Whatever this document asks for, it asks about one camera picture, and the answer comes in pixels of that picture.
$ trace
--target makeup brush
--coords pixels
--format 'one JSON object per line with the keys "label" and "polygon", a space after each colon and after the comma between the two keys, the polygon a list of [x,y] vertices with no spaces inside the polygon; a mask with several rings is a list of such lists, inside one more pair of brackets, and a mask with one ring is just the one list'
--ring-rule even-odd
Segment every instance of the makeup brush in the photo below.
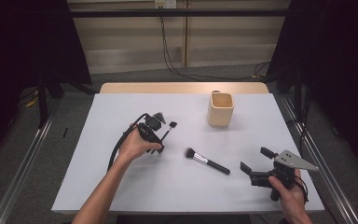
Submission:
{"label": "makeup brush", "polygon": [[214,169],[217,169],[223,173],[225,173],[226,175],[229,175],[229,170],[226,167],[223,167],[219,164],[217,164],[214,161],[210,161],[208,159],[206,159],[205,157],[201,156],[200,154],[196,153],[193,148],[188,148],[186,151],[186,157],[190,158],[190,159],[194,159],[196,161],[200,161],[202,163],[206,163],[207,165],[212,166]]}

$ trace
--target black device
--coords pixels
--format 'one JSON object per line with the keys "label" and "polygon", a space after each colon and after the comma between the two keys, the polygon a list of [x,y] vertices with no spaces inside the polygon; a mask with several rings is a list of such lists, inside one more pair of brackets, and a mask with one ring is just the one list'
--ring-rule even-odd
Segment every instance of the black device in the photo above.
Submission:
{"label": "black device", "polygon": [[309,171],[318,171],[318,167],[299,158],[297,155],[290,152],[289,150],[285,150],[281,154],[278,154],[270,151],[266,147],[261,147],[260,153],[270,159],[274,159],[274,168],[268,172],[253,172],[249,166],[241,162],[241,170],[244,171],[251,178],[252,186],[272,189],[270,199],[274,202],[277,202],[281,195],[269,183],[269,176],[273,175],[277,177],[287,189],[291,189],[295,184],[299,185],[304,192],[304,202],[307,202],[308,193],[305,191],[303,186],[296,182],[296,178],[299,177],[295,175],[295,169],[298,168]]}
{"label": "black device", "polygon": [[[145,118],[145,122],[139,122],[142,118]],[[126,132],[123,133],[123,135],[120,137],[120,139],[117,141],[115,148],[113,149],[112,155],[109,160],[108,168],[113,164],[113,161],[115,159],[116,153],[118,151],[118,148],[121,146],[123,141],[126,139],[126,137],[132,132],[133,129],[137,128],[139,131],[139,134],[141,137],[151,143],[159,143],[161,144],[161,149],[157,149],[158,153],[161,153],[164,150],[164,145],[162,145],[162,140],[167,136],[168,132],[176,127],[176,122],[170,123],[170,129],[164,134],[164,136],[159,139],[158,136],[156,136],[155,132],[158,131],[161,128],[161,123],[165,124],[164,116],[162,116],[161,112],[158,112],[157,114],[154,114],[153,116],[148,115],[147,113],[144,113],[139,117],[136,121],[133,122],[133,124],[130,126],[129,129],[127,129]]]}

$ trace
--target forearm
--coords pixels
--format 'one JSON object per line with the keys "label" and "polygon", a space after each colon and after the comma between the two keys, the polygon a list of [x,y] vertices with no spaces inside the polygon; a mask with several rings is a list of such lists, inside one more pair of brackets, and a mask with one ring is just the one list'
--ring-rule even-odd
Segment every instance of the forearm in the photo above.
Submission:
{"label": "forearm", "polygon": [[131,160],[118,156],[95,190],[77,213],[73,224],[104,223],[109,207],[115,197],[118,185]]}

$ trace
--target metal frame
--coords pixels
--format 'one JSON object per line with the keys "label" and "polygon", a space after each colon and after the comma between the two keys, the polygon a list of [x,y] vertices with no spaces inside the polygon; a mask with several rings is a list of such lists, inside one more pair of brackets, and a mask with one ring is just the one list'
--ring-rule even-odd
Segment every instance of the metal frame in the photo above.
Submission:
{"label": "metal frame", "polygon": [[315,11],[248,8],[248,9],[121,9],[121,10],[82,10],[72,9],[74,18],[103,17],[284,17],[287,15],[303,15]]}
{"label": "metal frame", "polygon": [[22,186],[24,185],[25,179],[30,173],[34,159],[36,158],[37,151],[42,147],[42,144],[48,134],[48,129],[53,121],[55,114],[57,113],[59,104],[61,100],[57,100],[51,110],[51,115],[48,117],[47,121],[41,129],[36,132],[34,141],[30,145],[27,154],[25,155],[22,164],[17,171],[15,177],[13,178],[9,188],[7,189],[4,197],[0,202],[0,224],[6,223],[7,218],[13,208],[14,203],[17,200],[17,197],[20,194]]}
{"label": "metal frame", "polygon": [[[282,101],[286,107],[286,110],[289,112],[290,118],[295,119],[295,106],[293,105],[290,98],[288,96],[283,97]],[[345,222],[351,224],[358,223],[358,217],[356,216],[350,201],[328,168],[319,148],[316,146],[315,142],[310,136],[310,133],[307,129],[304,129],[304,124],[301,122],[296,123],[296,129],[300,135],[304,133],[303,142],[306,146],[306,149],[308,150],[313,161],[316,163],[316,166],[318,166],[319,173],[321,174],[325,185],[330,191],[330,194],[333,197],[339,212],[344,217]]]}

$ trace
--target black curtain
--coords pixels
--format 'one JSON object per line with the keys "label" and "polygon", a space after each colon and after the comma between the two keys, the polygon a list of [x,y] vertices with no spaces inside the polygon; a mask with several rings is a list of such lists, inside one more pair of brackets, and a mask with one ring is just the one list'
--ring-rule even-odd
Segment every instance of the black curtain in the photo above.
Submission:
{"label": "black curtain", "polygon": [[277,75],[280,92],[297,78],[306,83],[358,158],[358,1],[293,0],[291,7],[318,13],[285,19],[268,75]]}
{"label": "black curtain", "polygon": [[0,136],[14,117],[20,92],[36,86],[40,74],[47,86],[63,80],[91,84],[68,12],[65,0],[0,0]]}

